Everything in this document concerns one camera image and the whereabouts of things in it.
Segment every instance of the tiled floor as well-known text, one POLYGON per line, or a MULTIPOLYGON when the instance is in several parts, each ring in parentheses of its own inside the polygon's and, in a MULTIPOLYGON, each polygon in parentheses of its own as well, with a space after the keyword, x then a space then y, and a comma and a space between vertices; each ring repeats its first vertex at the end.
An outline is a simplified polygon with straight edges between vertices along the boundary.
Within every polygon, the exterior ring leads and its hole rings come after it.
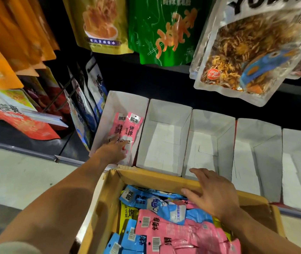
MULTIPOLYGON (((57 164, 10 151, 0 150, 0 204, 24 209, 36 197, 59 182, 76 167, 57 164)), ((95 190, 85 221, 90 220, 103 181, 95 190)), ((301 219, 282 217, 287 238, 301 247, 301 219)), ((82 238, 86 226, 78 234, 82 238)))

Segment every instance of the forearm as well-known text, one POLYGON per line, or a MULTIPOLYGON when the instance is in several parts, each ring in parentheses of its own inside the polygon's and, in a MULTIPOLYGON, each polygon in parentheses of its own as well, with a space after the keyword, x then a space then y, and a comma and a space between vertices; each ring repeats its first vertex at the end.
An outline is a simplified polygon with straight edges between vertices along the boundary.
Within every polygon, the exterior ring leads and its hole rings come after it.
POLYGON ((106 163, 95 155, 28 205, 0 235, 45 253, 68 253, 106 163))
POLYGON ((255 253, 301 254, 300 247, 263 226, 240 208, 222 222, 255 253))

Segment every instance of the left hand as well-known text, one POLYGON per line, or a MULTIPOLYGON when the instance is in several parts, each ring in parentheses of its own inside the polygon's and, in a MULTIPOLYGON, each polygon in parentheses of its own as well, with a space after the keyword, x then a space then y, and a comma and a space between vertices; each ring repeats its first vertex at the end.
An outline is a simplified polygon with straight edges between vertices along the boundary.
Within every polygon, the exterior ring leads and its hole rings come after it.
POLYGON ((126 155, 123 154, 122 148, 129 143, 129 141, 116 142, 119 138, 119 134, 115 135, 113 139, 107 144, 103 144, 95 154, 105 164, 114 164, 123 160, 126 155))

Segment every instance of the cartoon character illustration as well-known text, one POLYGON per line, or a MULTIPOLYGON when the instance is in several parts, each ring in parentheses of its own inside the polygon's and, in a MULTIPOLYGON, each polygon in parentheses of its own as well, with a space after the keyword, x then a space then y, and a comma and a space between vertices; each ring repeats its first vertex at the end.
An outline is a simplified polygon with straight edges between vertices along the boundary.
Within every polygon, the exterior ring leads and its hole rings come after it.
POLYGON ((245 90, 250 81, 254 80, 258 76, 265 72, 275 69, 284 64, 292 56, 296 54, 295 50, 280 50, 267 54, 262 54, 253 59, 244 69, 240 77, 240 86, 245 90))

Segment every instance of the green snack bag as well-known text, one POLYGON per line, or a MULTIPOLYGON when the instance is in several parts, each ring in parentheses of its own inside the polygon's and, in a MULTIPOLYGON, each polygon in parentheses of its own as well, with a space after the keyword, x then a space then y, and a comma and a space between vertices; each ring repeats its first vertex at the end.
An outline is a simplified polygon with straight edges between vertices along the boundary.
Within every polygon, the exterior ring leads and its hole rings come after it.
POLYGON ((141 64, 192 61, 212 0, 130 0, 128 47, 141 64))

